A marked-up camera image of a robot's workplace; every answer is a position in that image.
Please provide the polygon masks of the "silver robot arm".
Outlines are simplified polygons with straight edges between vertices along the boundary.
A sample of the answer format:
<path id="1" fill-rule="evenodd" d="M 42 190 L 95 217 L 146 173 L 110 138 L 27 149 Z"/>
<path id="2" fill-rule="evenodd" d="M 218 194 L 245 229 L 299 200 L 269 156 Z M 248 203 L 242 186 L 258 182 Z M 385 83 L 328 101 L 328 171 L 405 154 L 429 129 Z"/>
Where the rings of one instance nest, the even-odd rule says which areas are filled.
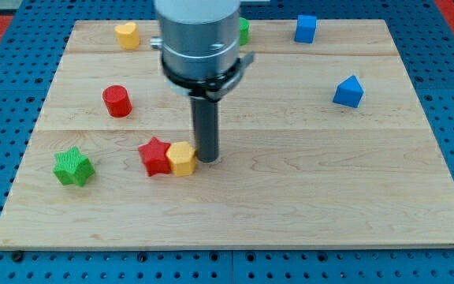
<path id="1" fill-rule="evenodd" d="M 163 73 L 176 92 L 216 103 L 254 61 L 240 56 L 240 0 L 155 0 Z"/>

